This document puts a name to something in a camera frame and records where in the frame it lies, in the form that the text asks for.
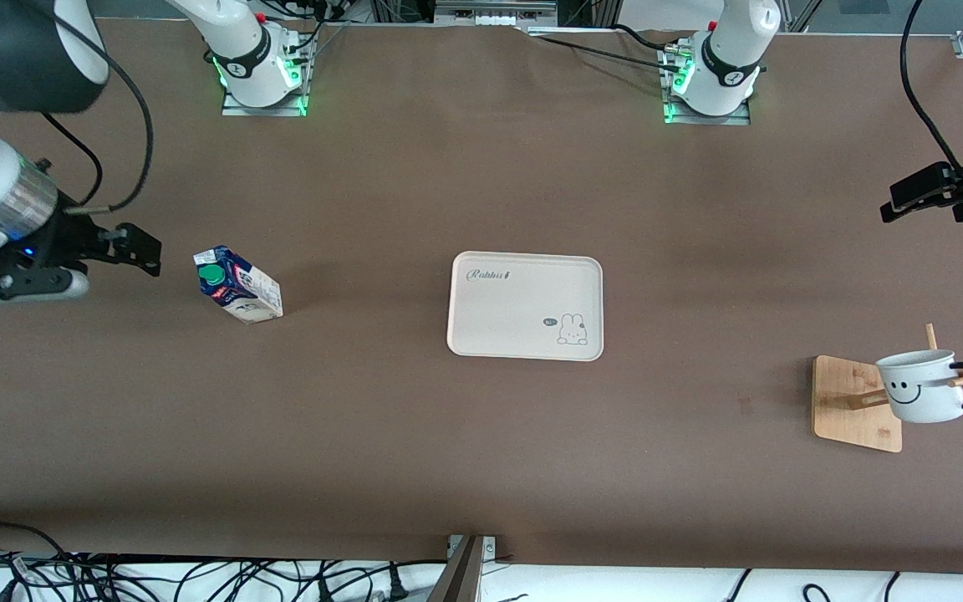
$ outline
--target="wooden board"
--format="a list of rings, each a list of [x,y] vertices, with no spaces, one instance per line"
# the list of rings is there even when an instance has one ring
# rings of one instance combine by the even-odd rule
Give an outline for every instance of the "wooden board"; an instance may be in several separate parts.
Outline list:
[[[901,421],[889,405],[852,411],[842,404],[828,404],[882,388],[874,365],[819,355],[813,361],[813,433],[854,446],[901,451]]]

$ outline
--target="black cable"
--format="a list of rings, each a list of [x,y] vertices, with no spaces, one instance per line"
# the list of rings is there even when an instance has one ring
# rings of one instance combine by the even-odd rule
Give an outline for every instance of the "black cable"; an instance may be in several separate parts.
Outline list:
[[[400,571],[396,568],[396,563],[389,563],[389,602],[400,602],[409,595],[411,592],[406,590],[404,582],[400,580]]]
[[[66,602],[66,601],[65,601],[65,595],[63,595],[61,591],[58,591],[58,586],[57,586],[56,584],[54,584],[53,582],[51,582],[50,578],[49,578],[47,575],[45,575],[45,574],[43,574],[42,572],[39,572],[39,571],[32,571],[32,572],[34,572],[36,575],[38,575],[39,578],[41,578],[42,580],[45,580],[45,582],[47,583],[47,586],[48,586],[48,587],[53,588],[54,593],[58,595],[58,599],[61,599],[61,602]],[[73,587],[73,592],[74,592],[73,599],[77,599],[77,597],[76,597],[76,588],[75,588],[75,587]]]
[[[84,198],[80,201],[80,206],[83,207],[84,205],[88,205],[88,201],[91,201],[92,197],[95,196],[95,193],[99,191],[99,187],[103,186],[102,161],[99,160],[99,156],[95,154],[95,151],[88,148],[88,146],[85,145],[84,142],[81,142],[80,138],[77,138],[73,132],[69,132],[64,125],[61,125],[61,122],[58,122],[58,120],[54,118],[54,115],[43,113],[43,118],[53,125],[55,130],[61,132],[62,136],[65,136],[70,142],[73,142],[73,145],[76,145],[81,152],[87,154],[88,159],[91,160],[92,167],[95,168],[95,182],[92,182],[91,188],[88,190],[88,194],[85,194]]]
[[[613,24],[613,26],[608,27],[608,29],[616,29],[616,30],[619,30],[619,31],[625,31],[625,32],[627,32],[627,33],[630,34],[630,37],[631,37],[631,38],[634,38],[634,41],[635,41],[635,42],[637,42],[638,44],[641,44],[642,46],[645,46],[646,48],[652,48],[653,50],[662,50],[662,49],[664,49],[664,44],[654,44],[654,43],[650,42],[648,39],[642,38],[642,37],[641,37],[641,34],[639,34],[637,31],[634,31],[634,30],[630,29],[630,27],[625,26],[625,24],[616,23],[616,24]]]
[[[111,594],[114,594],[114,602],[121,602],[118,595],[118,588],[114,586],[114,564],[110,561],[110,556],[106,557],[106,584],[110,587]]]
[[[114,205],[107,206],[104,209],[104,211],[114,212],[114,211],[118,211],[119,209],[124,209],[125,207],[129,206],[129,203],[131,203],[133,199],[135,199],[140,194],[141,190],[144,190],[144,184],[146,183],[146,178],[148,178],[148,174],[150,172],[150,159],[152,159],[152,156],[154,155],[154,125],[152,123],[152,120],[150,119],[150,108],[148,108],[148,104],[144,99],[144,95],[140,92],[140,89],[134,83],[133,79],[129,77],[129,74],[125,72],[125,69],[122,69],[121,65],[118,65],[118,61],[115,61],[114,59],[112,59],[110,57],[110,54],[106,53],[106,50],[103,50],[102,47],[100,47],[98,44],[95,44],[95,42],[92,42],[91,38],[88,38],[87,35],[84,35],[76,27],[73,27],[73,24],[69,23],[68,20],[65,20],[59,17],[57,14],[47,11],[46,8],[41,7],[41,5],[38,5],[37,3],[34,3],[33,0],[17,0],[17,1],[19,4],[24,5],[24,7],[28,7],[29,10],[37,12],[38,14],[41,14],[44,17],[53,20],[53,22],[57,23],[59,27],[61,27],[65,31],[69,31],[69,33],[73,34],[73,36],[79,39],[80,42],[83,42],[85,46],[88,46],[89,48],[91,48],[93,53],[98,54],[99,57],[102,58],[104,61],[106,61],[106,64],[109,65],[110,68],[113,69],[114,72],[118,74],[118,77],[120,77],[120,79],[124,81],[125,85],[129,87],[129,91],[133,93],[133,96],[136,98],[136,103],[140,107],[140,112],[144,114],[144,130],[146,134],[146,148],[144,151],[144,167],[140,169],[140,175],[139,175],[139,178],[137,178],[136,180],[136,186],[133,187],[133,191],[131,191],[129,195],[126,196],[126,198],[124,198],[122,202],[117,202]]]
[[[823,596],[823,602],[830,602],[830,595],[827,595],[827,592],[815,583],[806,584],[805,587],[802,587],[802,598],[805,599],[805,602],[813,602],[813,599],[809,598],[809,592],[813,590],[817,590]]]
[[[374,575],[375,573],[377,573],[377,571],[367,572],[367,570],[362,567],[355,567],[354,569],[344,569],[344,571],[340,571],[340,572],[341,573],[353,573],[353,572],[363,573],[363,576],[360,576],[359,579],[369,579],[370,581],[370,587],[369,587],[367,597],[363,599],[370,599],[370,596],[374,594]],[[331,591],[329,591],[329,586],[328,586],[328,581],[329,579],[331,579],[331,576],[332,575],[326,575],[325,579],[322,579],[320,580],[320,582],[318,582],[318,602],[335,602],[333,599],[333,594]]]
[[[154,591],[150,590],[150,588],[139,582],[142,582],[142,580],[170,580],[158,578],[134,578],[134,576],[123,575],[122,573],[112,569],[112,567],[108,569],[107,567],[102,567],[102,565],[77,563],[77,561],[73,560],[63,561],[39,559],[32,561],[32,567],[34,568],[42,567],[42,565],[46,564],[56,564],[53,567],[53,570],[56,574],[59,574],[57,564],[64,564],[66,569],[70,570],[70,574],[65,576],[67,579],[65,582],[56,584],[56,587],[73,586],[74,594],[77,594],[78,591],[84,592],[83,599],[85,599],[85,601],[117,602],[120,599],[119,594],[126,594],[129,595],[130,598],[136,599],[137,602],[160,602],[158,595]],[[77,579],[75,573],[72,573],[73,568],[80,568],[80,579]],[[104,572],[104,574],[106,574],[106,579],[100,579],[99,576],[95,574],[95,571]],[[115,579],[117,579],[118,582],[124,582],[136,587],[148,598],[141,598],[140,595],[135,594],[135,592],[119,586],[117,583],[115,583]],[[30,585],[33,587],[42,587],[38,584]],[[95,597],[91,597],[91,595],[88,594],[88,586],[94,586],[96,588]],[[112,594],[112,598],[108,597],[107,592]]]
[[[240,573],[237,573],[237,583],[236,585],[232,586],[232,589],[229,590],[229,594],[227,594],[225,597],[225,602],[236,602],[237,595],[239,595],[240,590],[244,588],[244,584],[247,583],[249,576],[254,575],[257,572],[253,565],[252,567],[248,567],[246,571],[243,570],[244,563],[240,563],[240,565],[242,570]]]
[[[675,65],[671,65],[671,64],[658,64],[658,62],[654,62],[654,61],[643,61],[643,60],[641,60],[641,59],[635,59],[635,58],[631,58],[631,57],[624,57],[623,54],[609,53],[609,51],[607,51],[607,50],[598,50],[598,49],[596,49],[596,48],[589,48],[589,47],[586,47],[586,46],[578,46],[577,44],[572,44],[572,43],[570,43],[570,42],[564,42],[562,39],[543,38],[543,37],[538,37],[538,39],[543,39],[543,41],[549,42],[549,43],[551,43],[551,44],[558,44],[558,45],[561,45],[561,46],[566,46],[566,47],[568,47],[568,48],[574,48],[574,49],[577,49],[577,50],[584,50],[584,51],[586,51],[586,53],[600,54],[600,56],[603,56],[603,57],[610,57],[610,58],[613,58],[613,59],[619,59],[620,61],[630,62],[631,64],[643,64],[643,65],[646,65],[646,66],[652,66],[652,68],[663,69],[664,71],[670,71],[670,72],[672,72],[672,73],[677,73],[677,72],[679,72],[679,68],[676,68]]]
[[[7,585],[3,587],[3,591],[0,591],[0,602],[13,602],[13,592],[17,588],[17,582],[14,579],[10,579]]]
[[[289,46],[289,48],[288,48],[289,53],[294,53],[294,51],[297,51],[297,50],[299,50],[300,48],[305,47],[307,44],[310,44],[311,42],[313,42],[314,38],[317,38],[317,37],[318,37],[318,30],[322,29],[322,26],[323,26],[324,24],[325,24],[325,21],[324,21],[324,20],[321,20],[321,22],[318,22],[318,24],[316,24],[316,26],[314,26],[314,30],[310,32],[309,37],[307,37],[307,39],[305,39],[304,42],[299,42],[299,43],[298,43],[297,45],[295,45],[295,46]]]
[[[371,595],[374,595],[374,578],[370,578],[370,586],[366,588],[366,598],[363,598],[363,599],[366,599],[367,601],[369,601]]]
[[[909,83],[909,58],[907,58],[907,48],[909,48],[909,35],[913,30],[913,20],[916,19],[916,13],[920,11],[920,4],[924,3],[924,0],[914,0],[913,7],[909,9],[909,19],[905,20],[905,30],[901,34],[901,57],[899,57],[899,69],[901,69],[901,85],[905,88],[905,96],[909,99],[910,105],[913,105],[913,110],[916,114],[920,116],[921,121],[924,121],[924,125],[928,126],[928,131],[931,132],[931,136],[934,138],[939,148],[943,150],[943,154],[946,156],[950,166],[958,171],[959,174],[963,172],[962,167],[960,167],[960,162],[956,159],[955,154],[946,144],[945,138],[939,132],[939,127],[935,125],[931,117],[926,113],[924,107],[920,106],[920,100],[916,98],[916,93],[913,92],[913,85]]]
[[[65,552],[65,548],[62,548],[61,545],[58,545],[58,542],[54,541],[54,538],[51,538],[48,534],[43,533],[43,531],[36,529],[35,527],[29,527],[28,525],[22,525],[21,523],[0,521],[0,528],[28,531],[28,533],[34,534],[34,536],[37,536],[43,541],[49,543],[50,548],[54,548],[54,552],[57,552],[60,558],[68,559],[69,557],[69,553]]]
[[[283,590],[282,588],[280,588],[280,586],[279,586],[278,584],[275,584],[275,583],[273,583],[273,582],[268,582],[268,580],[263,579],[263,578],[260,578],[260,576],[257,576],[257,575],[252,576],[252,579],[255,579],[255,580],[256,580],[257,582],[259,582],[259,583],[267,584],[268,586],[270,586],[270,587],[274,588],[275,590],[277,590],[277,591],[278,591],[279,602],[284,602],[284,590]]]
[[[307,591],[307,588],[310,587],[310,584],[316,582],[316,580],[328,579],[328,576],[325,575],[325,571],[333,568],[333,565],[336,564],[339,564],[339,560],[334,560],[332,563],[329,563],[329,565],[326,565],[325,560],[322,560],[322,563],[318,565],[318,572],[314,573],[313,578],[307,579],[307,583],[303,587],[299,588],[299,591],[294,595],[290,602],[298,602],[298,600],[303,597],[304,592]]]
[[[240,595],[240,591],[244,588],[245,583],[247,583],[248,580],[251,580],[251,579],[262,580],[259,578],[259,573],[261,573],[263,569],[268,567],[268,565],[274,564],[274,563],[276,563],[276,560],[263,560],[261,561],[261,563],[252,563],[253,564],[252,572],[249,573],[249,575],[246,576],[246,578],[243,578],[240,580],[240,584],[238,584],[236,589],[232,591],[232,594],[229,595],[229,598],[226,598],[226,602],[237,602],[237,596]],[[277,587],[276,585],[273,585],[273,584],[270,584],[270,585],[276,588],[278,592],[280,592],[280,597],[282,597],[282,602],[283,602],[284,592],[280,591],[280,588]]]
[[[187,571],[185,571],[183,578],[180,580],[180,583],[177,583],[177,584],[176,584],[176,589],[173,590],[173,602],[180,602],[181,589],[184,588],[184,583],[187,582],[188,579],[192,579],[191,573],[194,573],[194,572],[198,571],[199,569],[201,569],[201,568],[203,568],[203,567],[206,567],[207,565],[210,565],[210,564],[214,564],[214,561],[211,560],[211,561],[206,561],[206,563],[196,564],[195,567],[191,567],[190,569],[188,569]],[[222,569],[228,567],[229,564],[232,564],[232,561],[231,561],[231,560],[230,560],[230,561],[227,561],[225,564],[221,565],[221,567],[218,567],[217,570],[221,571]]]
[[[735,599],[738,598],[738,592],[741,592],[741,586],[746,582],[746,578],[748,578],[749,573],[751,572],[752,569],[746,569],[741,573],[741,577],[738,578],[738,583],[734,584],[734,591],[731,592],[731,597],[727,598],[726,602],[734,602]]]
[[[221,586],[221,587],[218,587],[217,589],[215,589],[215,590],[214,590],[214,594],[210,594],[210,597],[206,599],[206,602],[214,602],[214,599],[217,598],[217,595],[218,595],[218,594],[221,594],[221,593],[222,593],[222,590],[223,590],[223,589],[225,589],[226,587],[229,587],[230,583],[234,582],[234,580],[236,580],[236,582],[238,582],[238,580],[240,580],[241,576],[244,575],[244,573],[247,572],[247,571],[249,571],[249,570],[251,570],[251,567],[248,567],[247,569],[244,569],[243,567],[241,567],[241,570],[240,570],[240,571],[237,571],[237,574],[234,574],[233,576],[231,576],[231,578],[229,578],[229,580],[227,580],[227,582],[222,583],[222,586]]]
[[[886,582],[886,589],[883,590],[883,602],[890,602],[890,588],[894,587],[895,580],[901,576],[901,571],[894,571],[893,575],[890,575],[890,580]]]
[[[311,578],[305,578],[305,576],[303,576],[301,573],[299,573],[299,564],[297,564],[297,563],[292,563],[292,565],[293,565],[293,567],[295,568],[295,576],[286,575],[286,574],[284,574],[284,573],[282,573],[282,572],[276,571],[276,570],[274,570],[273,567],[266,567],[266,568],[262,569],[262,571],[263,571],[263,573],[270,573],[272,576],[275,576],[275,578],[284,579],[284,580],[287,580],[287,582],[292,582],[292,583],[297,583],[297,584],[304,583],[304,582],[306,582],[306,580],[311,579]]]
[[[221,565],[221,567],[215,567],[214,569],[211,569],[210,571],[206,571],[205,573],[198,573],[198,574],[192,575],[188,579],[204,578],[204,576],[211,575],[218,571],[221,571],[222,569],[228,567],[228,565],[229,563],[225,563]],[[117,571],[115,571],[115,574],[117,574],[119,577],[121,576],[121,573],[118,573]],[[144,578],[141,578],[140,576],[134,576],[134,575],[126,575],[125,577],[130,580],[156,580],[156,582],[173,583],[173,584],[180,583],[182,582],[182,580],[188,580],[188,579],[169,579],[169,578],[146,578],[146,576]]]
[[[397,563],[396,568],[402,569],[404,567],[413,567],[413,565],[416,565],[416,564],[447,564],[447,562],[444,560],[409,560],[409,561],[406,561],[406,563]],[[344,588],[347,588],[348,586],[356,582],[360,582],[360,580],[370,578],[370,576],[372,575],[376,575],[378,573],[385,572],[387,570],[389,570],[389,567],[379,567],[377,569],[372,569],[370,571],[364,571],[364,574],[362,576],[358,576],[358,578],[355,578],[355,579],[349,579],[347,580],[347,582],[340,584],[340,586],[337,587],[336,589],[329,591],[329,597],[332,598],[333,595],[336,595],[338,591],[343,590]]]
[[[27,595],[28,602],[35,602],[35,598],[32,597],[32,587],[28,584],[27,580],[24,580],[24,577],[20,574],[20,571],[17,570],[17,567],[14,567],[13,563],[10,563],[10,572],[13,573],[14,576],[14,579],[10,582],[13,584],[11,586],[11,602],[13,601],[13,587],[16,587],[18,583],[24,587],[24,595]]]

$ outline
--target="mug rack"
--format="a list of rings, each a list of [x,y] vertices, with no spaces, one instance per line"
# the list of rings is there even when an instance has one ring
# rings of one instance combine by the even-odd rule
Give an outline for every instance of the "mug rack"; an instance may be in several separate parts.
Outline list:
[[[928,346],[939,348],[933,324]],[[948,382],[963,386],[963,376]],[[901,421],[890,411],[875,365],[830,355],[813,361],[813,434],[880,451],[901,451]]]

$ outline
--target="smiley face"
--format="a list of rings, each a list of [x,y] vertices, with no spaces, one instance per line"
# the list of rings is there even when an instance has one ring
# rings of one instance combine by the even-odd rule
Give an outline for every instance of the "smiley face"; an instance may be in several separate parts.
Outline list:
[[[890,396],[891,400],[894,400],[895,404],[907,405],[907,404],[913,403],[913,401],[915,400],[920,399],[920,393],[924,392],[924,386],[921,386],[921,385],[916,386],[916,396],[914,396],[912,400],[902,401],[899,399],[899,396],[901,397],[909,396],[910,392],[912,391],[910,391],[909,382],[891,381],[886,388],[886,394]]]

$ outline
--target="rabbit illustration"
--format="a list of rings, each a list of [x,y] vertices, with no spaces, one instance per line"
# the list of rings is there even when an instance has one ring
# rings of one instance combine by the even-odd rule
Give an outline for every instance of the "rabbit illustration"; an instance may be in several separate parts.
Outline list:
[[[559,339],[561,345],[586,345],[585,320],[582,314],[564,314],[559,323]]]

